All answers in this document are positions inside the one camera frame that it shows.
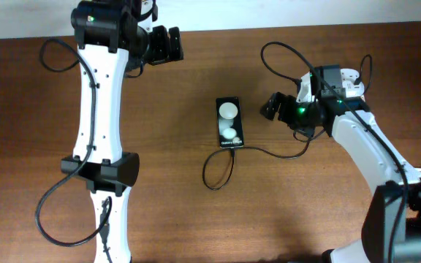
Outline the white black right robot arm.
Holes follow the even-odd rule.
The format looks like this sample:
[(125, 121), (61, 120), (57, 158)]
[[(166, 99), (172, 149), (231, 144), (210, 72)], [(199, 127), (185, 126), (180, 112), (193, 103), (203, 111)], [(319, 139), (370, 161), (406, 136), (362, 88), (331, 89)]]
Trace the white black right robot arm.
[(373, 194), (361, 238), (323, 262), (421, 262), (421, 171), (392, 146), (361, 98), (299, 102), (274, 93), (261, 107), (292, 130), (322, 126), (350, 155)]

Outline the black smartphone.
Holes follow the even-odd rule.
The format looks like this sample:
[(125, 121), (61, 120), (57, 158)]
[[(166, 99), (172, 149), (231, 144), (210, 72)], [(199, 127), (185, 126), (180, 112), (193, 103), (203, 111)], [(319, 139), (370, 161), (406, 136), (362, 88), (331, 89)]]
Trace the black smartphone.
[(239, 98), (221, 97), (216, 99), (217, 127), (221, 148), (241, 148), (244, 134)]

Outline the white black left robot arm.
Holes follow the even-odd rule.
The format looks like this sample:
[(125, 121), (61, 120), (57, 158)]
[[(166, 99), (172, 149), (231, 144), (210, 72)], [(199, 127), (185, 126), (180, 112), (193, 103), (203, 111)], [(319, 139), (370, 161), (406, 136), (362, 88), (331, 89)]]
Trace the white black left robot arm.
[(82, 58), (80, 125), (64, 173), (86, 182), (94, 205), (95, 262), (130, 262), (127, 209), (140, 168), (121, 146), (121, 91), (129, 72), (183, 59), (177, 27), (155, 25), (155, 1), (82, 1), (71, 14)]

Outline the white charger plug adapter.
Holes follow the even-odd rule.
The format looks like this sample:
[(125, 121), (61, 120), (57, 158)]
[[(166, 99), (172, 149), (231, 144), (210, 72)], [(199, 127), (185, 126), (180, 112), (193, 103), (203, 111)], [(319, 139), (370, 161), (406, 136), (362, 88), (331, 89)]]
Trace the white charger plug adapter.
[(346, 98), (361, 97), (365, 90), (365, 86), (362, 82), (360, 82), (358, 85), (355, 85), (352, 81), (345, 80), (342, 82), (342, 85), (345, 89)]

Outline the white power strip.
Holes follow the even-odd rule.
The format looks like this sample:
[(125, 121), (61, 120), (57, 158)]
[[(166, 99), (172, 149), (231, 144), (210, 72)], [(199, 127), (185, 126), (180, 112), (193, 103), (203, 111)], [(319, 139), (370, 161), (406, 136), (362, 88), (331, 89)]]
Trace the white power strip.
[(359, 79), (359, 77), (360, 77), (360, 73), (355, 69), (341, 69), (341, 80), (342, 80), (342, 82), (345, 81), (345, 80), (350, 80), (355, 85), (358, 85), (360, 82), (362, 82)]

